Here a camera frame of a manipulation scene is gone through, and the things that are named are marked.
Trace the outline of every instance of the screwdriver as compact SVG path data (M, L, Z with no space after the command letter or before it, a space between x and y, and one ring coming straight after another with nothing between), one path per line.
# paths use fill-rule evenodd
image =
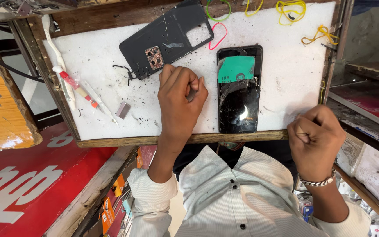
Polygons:
M79 95L84 97L84 99L90 101L93 108L96 108L96 109L100 110L103 114L105 114L105 112L103 112L103 110L100 109L99 104L96 101L92 100L91 97L87 94L87 92L83 88L81 88L80 85L68 73L66 73L62 70L61 66L59 66L59 65L55 66L52 68L52 70L54 70L56 73L59 73L61 78L63 78L68 84L70 84L72 86L72 88Z

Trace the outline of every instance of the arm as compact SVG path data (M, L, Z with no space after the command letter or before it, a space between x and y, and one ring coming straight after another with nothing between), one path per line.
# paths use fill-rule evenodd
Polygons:
M170 199L177 194L173 164L192 134L208 91L204 78L188 68L166 64L159 75L157 95L162 112L162 132L149 170L134 169L128 178L135 197L131 236L168 236ZM196 91L191 101L190 89Z
M299 175L312 182L330 177L337 152L346 138L333 112L318 105L306 114L298 115L287 129ZM369 217L361 208L344 201L336 182L306 187L314 203L311 224L330 236L365 236L368 233Z

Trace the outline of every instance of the silver bracelet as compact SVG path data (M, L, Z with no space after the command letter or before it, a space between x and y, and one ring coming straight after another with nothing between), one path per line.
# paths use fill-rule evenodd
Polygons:
M321 182L311 182L311 181L306 181L304 179L302 179L301 176L299 176L299 180L306 186L306 185L309 185L309 186L316 186L316 187L320 187L320 186L325 186L331 182L333 182L334 180L334 177L336 176L336 170L334 168L332 168L331 170L331 176L326 178L324 181L321 181Z

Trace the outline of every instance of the work mat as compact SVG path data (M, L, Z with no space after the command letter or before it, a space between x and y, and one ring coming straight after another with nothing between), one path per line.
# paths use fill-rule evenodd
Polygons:
M286 129L298 113L317 105L326 50L321 43L327 42L323 37L304 46L301 38L312 38L321 24L330 28L334 7L335 2L309 3L305 17L291 26L278 24L280 13L275 8L260 10L250 17L243 12L231 13L221 22L227 28L227 36L214 50L209 50L206 44L174 62L174 66L189 67L199 77L205 77L209 95L193 133L218 132L216 54L221 48L259 44L264 49L258 131ZM160 72L143 81L134 79L128 87L127 70L112 67L113 64L129 67L119 44L146 25L53 39L62 53L67 73L86 80L113 114L122 101L131 106L124 120L115 116L119 124L116 125L76 94L77 109L71 113L81 140L160 134L161 110L157 100ZM212 48L226 31L217 25L213 32ZM188 37L196 39L197 35ZM46 40L44 45L56 65L55 53Z

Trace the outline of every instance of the cracked phone screen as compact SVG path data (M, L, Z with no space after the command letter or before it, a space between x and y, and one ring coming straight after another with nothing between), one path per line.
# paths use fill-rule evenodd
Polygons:
M219 132L256 132L262 47L224 48L217 60Z

